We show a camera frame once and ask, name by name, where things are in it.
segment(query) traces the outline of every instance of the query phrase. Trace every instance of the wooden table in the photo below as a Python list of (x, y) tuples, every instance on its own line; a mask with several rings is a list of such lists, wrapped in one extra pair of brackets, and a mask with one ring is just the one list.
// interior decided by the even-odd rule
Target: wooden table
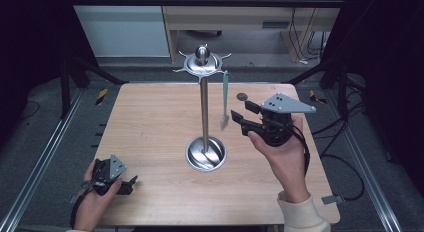
[[(185, 159), (189, 142), (202, 136), (199, 84), (125, 84), (122, 86), (96, 158), (116, 154), (128, 170), (124, 180), (138, 175), (129, 196), (117, 196), (104, 215), (105, 225), (269, 225), (283, 224), (276, 201), (282, 190), (265, 157), (242, 136), (230, 120), (221, 131), (222, 84), (209, 89), (209, 134), (227, 148), (227, 160), (212, 172), (194, 170)], [(298, 98), (286, 84), (230, 84), (228, 110), (259, 122), (259, 115), (244, 108), (236, 95), (262, 103), (276, 92)], [(306, 176), (319, 213), (330, 223), (340, 215), (335, 204), (324, 205), (331, 195), (308, 123), (304, 134), (311, 152)]]

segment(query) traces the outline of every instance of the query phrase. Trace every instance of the beige sleeve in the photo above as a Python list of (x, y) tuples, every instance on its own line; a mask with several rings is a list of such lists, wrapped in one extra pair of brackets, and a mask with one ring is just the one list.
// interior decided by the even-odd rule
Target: beige sleeve
[(284, 197), (284, 192), (281, 192), (277, 201), (283, 211), (285, 232), (331, 231), (328, 221), (322, 218), (315, 209), (312, 196), (299, 204), (286, 202)]

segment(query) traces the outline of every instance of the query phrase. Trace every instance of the wall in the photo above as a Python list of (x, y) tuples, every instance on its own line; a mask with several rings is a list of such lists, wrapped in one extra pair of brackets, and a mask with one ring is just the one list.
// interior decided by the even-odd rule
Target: wall
[(74, 6), (96, 57), (169, 57), (158, 6)]

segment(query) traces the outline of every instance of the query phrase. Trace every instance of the floor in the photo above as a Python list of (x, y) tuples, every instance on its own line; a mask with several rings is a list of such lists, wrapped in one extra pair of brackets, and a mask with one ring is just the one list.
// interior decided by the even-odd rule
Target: floor
[[(312, 40), (311, 52), (319, 47), (319, 38), (317, 35)], [(276, 31), (223, 31), (220, 37), (215, 32), (186, 31), (181, 34), (178, 48), (190, 54), (199, 44), (207, 43), (214, 53), (232, 53), (224, 60), (231, 74), (230, 82), (280, 83), (319, 63), (319, 58), (308, 60), (308, 64), (292, 63), (283, 42)], [(183, 58), (175, 63), (163, 58), (139, 61), (144, 63), (99, 58), (104, 70), (131, 82), (196, 82), (190, 76), (172, 72), (173, 68), (182, 67)], [(59, 80), (31, 91), (22, 120), (0, 154), (0, 173), (7, 175), (0, 183), (1, 231), (13, 231), (7, 227), (16, 231), (63, 231), (68, 227), (70, 197), (78, 190), (80, 177), (95, 155), (119, 92), (118, 85), (88, 73), (92, 80), (89, 88), (77, 89), (72, 85), (76, 106), (65, 120), (60, 120)], [(337, 87), (321, 90), (320, 76), (318, 73), (296, 85), (301, 101), (314, 103), (319, 111), (307, 116), (311, 131), (339, 118), (335, 109)], [(108, 88), (108, 94), (101, 106), (95, 105), (103, 88)], [(311, 100), (311, 91), (317, 100)], [(424, 199), (402, 166), (386, 160), (384, 146), (361, 105), (360, 91), (348, 88), (347, 94), (352, 111), (340, 136), (331, 143), (342, 123), (314, 136), (320, 153), (336, 155), (351, 166), (331, 156), (322, 159), (334, 194), (352, 199), (338, 204), (341, 221), (333, 225), (333, 231), (424, 231)], [(115, 229), (104, 227), (98, 231)], [(267, 230), (283, 231), (283, 227), (269, 225)]]

